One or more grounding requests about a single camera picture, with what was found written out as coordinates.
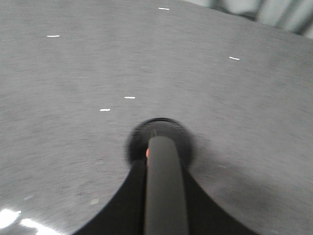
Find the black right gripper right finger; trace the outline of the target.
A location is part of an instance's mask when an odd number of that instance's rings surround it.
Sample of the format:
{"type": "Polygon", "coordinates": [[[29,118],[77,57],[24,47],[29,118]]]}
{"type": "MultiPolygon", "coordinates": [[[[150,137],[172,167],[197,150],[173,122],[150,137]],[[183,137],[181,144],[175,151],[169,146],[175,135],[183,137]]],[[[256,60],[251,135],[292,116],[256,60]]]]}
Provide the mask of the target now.
{"type": "Polygon", "coordinates": [[[191,235],[256,235],[221,208],[196,182],[184,163],[181,172],[186,197],[189,234],[191,235]]]}

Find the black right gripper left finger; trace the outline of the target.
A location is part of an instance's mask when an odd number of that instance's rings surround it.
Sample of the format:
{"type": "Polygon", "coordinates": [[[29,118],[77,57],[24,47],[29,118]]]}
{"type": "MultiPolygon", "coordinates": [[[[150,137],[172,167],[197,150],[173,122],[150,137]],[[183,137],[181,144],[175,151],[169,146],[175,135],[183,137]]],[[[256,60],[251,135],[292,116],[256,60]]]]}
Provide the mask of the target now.
{"type": "Polygon", "coordinates": [[[146,194],[146,162],[136,160],[117,193],[75,235],[142,235],[146,194]]]}

